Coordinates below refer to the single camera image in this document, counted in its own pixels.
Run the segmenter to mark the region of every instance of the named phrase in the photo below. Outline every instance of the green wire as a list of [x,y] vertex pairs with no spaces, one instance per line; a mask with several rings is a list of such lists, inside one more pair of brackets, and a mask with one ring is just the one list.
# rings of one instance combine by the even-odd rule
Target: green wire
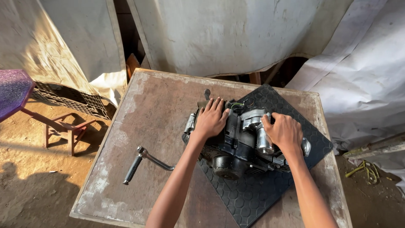
[[234,103],[230,108],[232,109],[234,105],[244,105],[244,104],[241,104],[241,103]]

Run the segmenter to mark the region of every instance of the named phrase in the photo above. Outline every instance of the dirt floor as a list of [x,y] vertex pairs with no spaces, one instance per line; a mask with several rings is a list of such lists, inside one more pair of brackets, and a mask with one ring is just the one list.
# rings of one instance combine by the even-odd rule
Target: dirt floor
[[[70,123],[97,122],[76,146],[75,157],[67,155],[66,141],[56,137],[43,149],[42,124],[22,112],[0,123],[0,228],[114,227],[69,217],[110,122],[33,99],[26,108],[47,117],[77,113],[66,119]],[[367,185],[365,173],[344,178],[355,167],[342,157],[337,163],[353,227],[404,227],[405,200],[395,187],[397,177],[380,171],[380,183]]]

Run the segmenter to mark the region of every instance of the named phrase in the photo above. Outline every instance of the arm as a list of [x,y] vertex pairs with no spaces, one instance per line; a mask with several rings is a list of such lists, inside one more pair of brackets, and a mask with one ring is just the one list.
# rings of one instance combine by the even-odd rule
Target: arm
[[276,120],[274,125],[270,124],[267,116],[262,117],[264,130],[288,161],[305,227],[338,228],[305,164],[301,150],[301,124],[290,116],[279,113],[272,113],[272,116]]
[[200,110],[195,130],[190,134],[183,155],[156,200],[145,228],[175,226],[183,209],[198,155],[205,141],[218,135],[225,126],[229,109],[221,113],[223,105],[223,99],[218,97],[214,102],[211,98],[205,109]]

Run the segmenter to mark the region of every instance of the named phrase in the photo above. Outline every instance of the hand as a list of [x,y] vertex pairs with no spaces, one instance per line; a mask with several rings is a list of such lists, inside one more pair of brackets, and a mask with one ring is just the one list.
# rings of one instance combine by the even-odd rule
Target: hand
[[223,113],[224,99],[218,97],[215,101],[211,98],[205,108],[200,109],[197,124],[193,133],[198,133],[205,139],[217,136],[226,124],[229,115],[227,108]]
[[283,152],[287,160],[303,157],[301,142],[303,131],[301,124],[290,116],[273,112],[275,123],[272,125],[267,115],[262,117],[264,131],[271,141]]

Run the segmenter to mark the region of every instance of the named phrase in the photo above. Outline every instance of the plastic crate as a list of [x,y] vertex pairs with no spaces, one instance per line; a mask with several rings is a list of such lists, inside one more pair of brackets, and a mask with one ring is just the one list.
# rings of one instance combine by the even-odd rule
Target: plastic crate
[[79,112],[111,120],[99,95],[89,95],[67,86],[35,82],[32,97],[62,105]]

